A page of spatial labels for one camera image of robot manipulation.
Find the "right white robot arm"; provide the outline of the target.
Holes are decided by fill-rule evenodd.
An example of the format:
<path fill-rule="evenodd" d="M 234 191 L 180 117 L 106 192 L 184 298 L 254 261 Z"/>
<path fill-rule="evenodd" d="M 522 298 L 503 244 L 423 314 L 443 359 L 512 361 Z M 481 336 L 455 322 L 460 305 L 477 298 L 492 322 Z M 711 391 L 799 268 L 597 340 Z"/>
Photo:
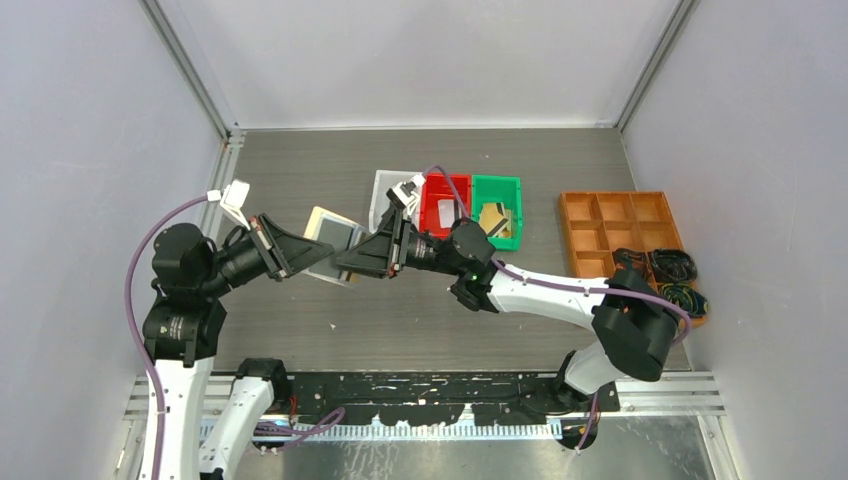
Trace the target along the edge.
<path fill-rule="evenodd" d="M 539 315 L 592 332 L 594 342 L 567 354 L 556 376 L 556 400 L 571 411 L 620 378 L 658 381 L 680 320 L 674 304 L 632 271 L 573 278 L 499 261 L 486 232 L 468 217 L 456 220 L 447 237 L 436 238 L 391 209 L 378 231 L 340 253 L 336 265 L 380 279 L 406 268 L 449 275 L 455 279 L 449 292 L 471 311 Z"/>

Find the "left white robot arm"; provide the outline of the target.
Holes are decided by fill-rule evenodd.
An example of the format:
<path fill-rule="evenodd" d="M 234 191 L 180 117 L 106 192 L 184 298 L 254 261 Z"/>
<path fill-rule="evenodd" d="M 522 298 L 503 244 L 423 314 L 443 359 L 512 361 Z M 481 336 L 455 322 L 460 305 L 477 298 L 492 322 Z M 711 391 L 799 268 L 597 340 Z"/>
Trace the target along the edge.
<path fill-rule="evenodd" d="M 266 215 L 238 226 L 222 247 L 194 224 L 154 238 L 156 299 L 141 328 L 151 405 L 142 479 L 230 479 L 262 415 L 285 409 L 292 386 L 282 360 L 247 358 L 223 412 L 200 436 L 206 389 L 227 316 L 221 299 L 266 276 L 281 281 L 330 257 L 332 245 L 289 233 Z"/>

